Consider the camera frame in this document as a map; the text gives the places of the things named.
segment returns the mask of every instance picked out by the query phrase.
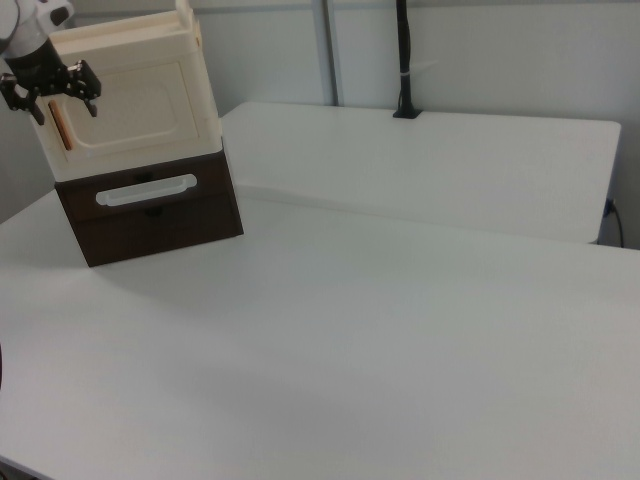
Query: white drawer handle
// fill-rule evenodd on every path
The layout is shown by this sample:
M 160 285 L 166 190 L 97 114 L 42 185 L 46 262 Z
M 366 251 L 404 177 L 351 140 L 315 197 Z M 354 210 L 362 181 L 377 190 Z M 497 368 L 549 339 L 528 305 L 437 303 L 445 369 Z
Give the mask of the white drawer handle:
M 109 207 L 143 202 L 153 198 L 168 197 L 195 187 L 198 179 L 191 173 L 179 177 L 165 178 L 154 182 L 140 183 L 130 187 L 114 188 L 96 194 L 96 202 Z

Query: cabinet door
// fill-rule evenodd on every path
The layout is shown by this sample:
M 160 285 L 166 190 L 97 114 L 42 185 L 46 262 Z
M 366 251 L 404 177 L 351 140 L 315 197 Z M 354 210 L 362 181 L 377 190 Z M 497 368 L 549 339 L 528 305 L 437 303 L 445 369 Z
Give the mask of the cabinet door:
M 54 99 L 58 113 L 52 114 L 70 164 L 198 137 L 179 63 L 102 75 L 100 81 L 96 118 L 77 99 Z

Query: white desk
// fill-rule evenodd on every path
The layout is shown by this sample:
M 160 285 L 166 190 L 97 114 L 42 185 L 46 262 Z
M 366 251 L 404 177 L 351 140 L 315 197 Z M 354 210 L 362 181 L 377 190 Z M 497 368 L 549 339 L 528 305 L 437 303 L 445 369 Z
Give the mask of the white desk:
M 238 191 L 437 225 L 598 238 L 613 122 L 246 103 L 223 119 Z
M 640 255 L 240 199 L 88 269 L 0 226 L 0 456 L 54 480 L 640 478 Z

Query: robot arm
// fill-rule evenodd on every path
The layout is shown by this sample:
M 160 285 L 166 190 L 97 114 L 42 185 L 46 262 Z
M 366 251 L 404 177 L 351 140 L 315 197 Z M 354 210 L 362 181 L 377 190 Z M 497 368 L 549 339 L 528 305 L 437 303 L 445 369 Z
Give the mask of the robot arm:
M 18 28 L 18 20 L 20 9 L 15 0 L 0 0 L 0 54 L 9 46 Z
M 73 13 L 67 0 L 0 0 L 0 53 L 13 72 L 0 77 L 0 92 L 11 110 L 31 112 L 40 125 L 44 115 L 36 105 L 38 96 L 64 93 L 97 115 L 91 101 L 101 94 L 100 81 L 84 60 L 64 65 L 49 40 Z

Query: storage unit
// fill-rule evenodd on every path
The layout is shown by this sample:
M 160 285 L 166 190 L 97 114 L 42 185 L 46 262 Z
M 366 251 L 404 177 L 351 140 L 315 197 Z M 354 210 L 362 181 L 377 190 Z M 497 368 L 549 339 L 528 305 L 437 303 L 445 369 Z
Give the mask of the storage unit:
M 65 95 L 33 122 L 90 266 L 242 233 L 220 119 L 186 0 L 176 11 L 55 33 L 102 82 L 97 118 Z

